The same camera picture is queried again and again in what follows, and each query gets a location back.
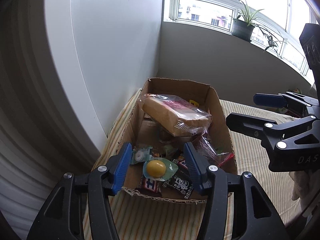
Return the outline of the clear pack green candy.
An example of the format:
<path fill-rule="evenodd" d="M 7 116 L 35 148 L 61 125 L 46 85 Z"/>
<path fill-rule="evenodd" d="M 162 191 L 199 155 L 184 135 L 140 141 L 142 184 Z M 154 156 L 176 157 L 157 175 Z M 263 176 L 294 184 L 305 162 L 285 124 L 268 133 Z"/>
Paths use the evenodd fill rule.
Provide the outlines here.
<path fill-rule="evenodd" d="M 178 148 L 172 146 L 171 144 L 167 144 L 162 147 L 161 156 L 166 159 L 172 159 L 177 151 Z"/>

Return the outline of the green carton box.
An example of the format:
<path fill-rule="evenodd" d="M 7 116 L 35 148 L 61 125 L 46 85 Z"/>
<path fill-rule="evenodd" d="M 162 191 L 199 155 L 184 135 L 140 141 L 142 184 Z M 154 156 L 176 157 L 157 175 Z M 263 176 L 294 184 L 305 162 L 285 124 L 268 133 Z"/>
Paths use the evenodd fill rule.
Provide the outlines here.
<path fill-rule="evenodd" d="M 296 93 L 296 94 L 302 94 L 302 91 L 301 91 L 299 88 L 289 89 L 288 91 L 289 91 L 289 92 L 292 92 L 292 93 Z"/>

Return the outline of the black white patterned snack pack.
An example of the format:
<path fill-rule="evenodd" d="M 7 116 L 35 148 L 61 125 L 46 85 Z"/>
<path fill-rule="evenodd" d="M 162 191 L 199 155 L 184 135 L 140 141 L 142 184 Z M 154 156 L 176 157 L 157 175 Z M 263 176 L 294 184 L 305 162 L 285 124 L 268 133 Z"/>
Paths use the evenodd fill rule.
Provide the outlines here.
<path fill-rule="evenodd" d="M 178 170 L 170 179 L 162 184 L 163 188 L 175 190 L 184 199 L 189 199 L 194 187 L 189 176 Z"/>

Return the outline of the teal round candy pack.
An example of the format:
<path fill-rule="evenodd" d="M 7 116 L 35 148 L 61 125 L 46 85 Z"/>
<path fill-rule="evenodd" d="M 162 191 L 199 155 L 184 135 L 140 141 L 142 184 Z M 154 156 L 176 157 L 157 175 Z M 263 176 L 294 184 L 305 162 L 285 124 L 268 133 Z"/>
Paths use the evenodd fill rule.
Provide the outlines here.
<path fill-rule="evenodd" d="M 132 152 L 131 165 L 144 163 L 152 158 L 152 146 L 135 149 Z"/>

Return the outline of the snickers bar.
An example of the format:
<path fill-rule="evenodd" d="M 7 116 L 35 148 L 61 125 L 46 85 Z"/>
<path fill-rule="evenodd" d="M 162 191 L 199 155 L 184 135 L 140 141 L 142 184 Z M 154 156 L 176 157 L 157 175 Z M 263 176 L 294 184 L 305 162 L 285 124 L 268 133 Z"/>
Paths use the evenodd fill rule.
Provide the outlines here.
<path fill-rule="evenodd" d="M 161 183 L 159 181 L 146 178 L 144 175 L 142 175 L 140 184 L 138 187 L 138 190 L 143 193 L 147 194 L 150 196 L 155 196 L 155 197 L 161 197 L 162 192 L 161 192 Z"/>

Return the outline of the striped table cloth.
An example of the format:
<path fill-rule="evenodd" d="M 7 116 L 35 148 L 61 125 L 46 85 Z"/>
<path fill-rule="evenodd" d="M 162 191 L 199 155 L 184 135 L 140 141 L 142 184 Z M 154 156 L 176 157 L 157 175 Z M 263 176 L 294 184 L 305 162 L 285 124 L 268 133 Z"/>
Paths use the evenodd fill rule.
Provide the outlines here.
<path fill-rule="evenodd" d="M 92 169 L 116 154 L 125 125 L 129 123 L 129 117 L 133 116 L 132 110 L 141 92 L 142 88 L 119 113 L 109 131 L 105 148 Z M 276 120 L 278 123 L 293 120 L 288 115 L 226 100 L 220 100 L 220 104 L 225 117 L 236 112 Z M 300 213 L 301 208 L 299 200 L 292 200 L 294 181 L 289 173 L 273 173 L 268 169 L 268 156 L 259 140 L 235 132 L 230 134 L 238 174 L 252 172 L 272 200 L 283 222 L 290 222 Z M 205 202 L 187 204 L 152 200 L 123 190 L 109 199 L 120 239 L 196 239 L 205 208 Z M 232 218 L 233 211 L 229 206 L 224 239 L 231 239 Z"/>

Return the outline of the yellow egg-shaped candy pack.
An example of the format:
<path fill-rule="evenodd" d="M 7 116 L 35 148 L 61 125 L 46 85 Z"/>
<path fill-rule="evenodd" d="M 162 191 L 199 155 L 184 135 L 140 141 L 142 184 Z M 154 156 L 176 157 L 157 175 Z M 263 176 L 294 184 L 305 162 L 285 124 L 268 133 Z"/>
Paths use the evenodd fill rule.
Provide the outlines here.
<path fill-rule="evenodd" d="M 169 180 L 177 171 L 178 166 L 165 158 L 151 158 L 143 165 L 144 177 L 156 181 Z"/>

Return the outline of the yellow candy wrapper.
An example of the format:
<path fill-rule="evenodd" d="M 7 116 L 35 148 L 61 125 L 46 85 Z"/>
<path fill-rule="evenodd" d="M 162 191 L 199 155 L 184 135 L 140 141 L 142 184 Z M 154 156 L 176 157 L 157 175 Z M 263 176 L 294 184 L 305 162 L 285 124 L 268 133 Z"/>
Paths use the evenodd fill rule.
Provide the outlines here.
<path fill-rule="evenodd" d="M 199 103 L 194 100 L 189 100 L 189 103 L 194 105 L 195 107 L 199 107 Z"/>

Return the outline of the bagged sliced bread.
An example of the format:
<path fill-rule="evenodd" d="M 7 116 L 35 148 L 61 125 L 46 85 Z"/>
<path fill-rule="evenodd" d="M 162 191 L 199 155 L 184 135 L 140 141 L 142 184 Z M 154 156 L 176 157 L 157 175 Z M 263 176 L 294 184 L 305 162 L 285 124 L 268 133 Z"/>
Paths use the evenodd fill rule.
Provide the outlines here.
<path fill-rule="evenodd" d="M 176 95 L 144 94 L 140 108 L 175 137 L 192 137 L 205 132 L 212 116 Z"/>

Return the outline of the potted spider plant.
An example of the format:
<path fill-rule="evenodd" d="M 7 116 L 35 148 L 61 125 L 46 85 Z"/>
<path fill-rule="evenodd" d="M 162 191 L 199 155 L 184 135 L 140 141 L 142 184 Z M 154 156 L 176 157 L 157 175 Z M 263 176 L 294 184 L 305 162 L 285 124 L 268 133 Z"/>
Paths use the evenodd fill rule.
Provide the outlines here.
<path fill-rule="evenodd" d="M 247 42 L 251 42 L 252 34 L 255 28 L 258 28 L 262 36 L 267 40 L 264 51 L 273 51 L 278 58 L 281 58 L 279 50 L 286 43 L 279 31 L 273 31 L 265 24 L 260 23 L 258 14 L 263 9 L 252 9 L 247 1 L 239 0 L 241 7 L 236 17 L 233 17 L 233 26 L 231 35 Z"/>

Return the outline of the white window frame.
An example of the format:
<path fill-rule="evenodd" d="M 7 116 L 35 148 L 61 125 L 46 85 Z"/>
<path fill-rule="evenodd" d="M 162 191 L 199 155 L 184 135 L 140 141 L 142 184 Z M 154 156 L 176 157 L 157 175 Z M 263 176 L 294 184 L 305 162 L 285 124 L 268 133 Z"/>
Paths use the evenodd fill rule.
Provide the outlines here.
<path fill-rule="evenodd" d="M 164 0 L 164 19 L 226 34 L 236 22 L 250 20 L 251 44 L 312 80 L 299 37 L 305 24 L 318 21 L 306 0 Z"/>

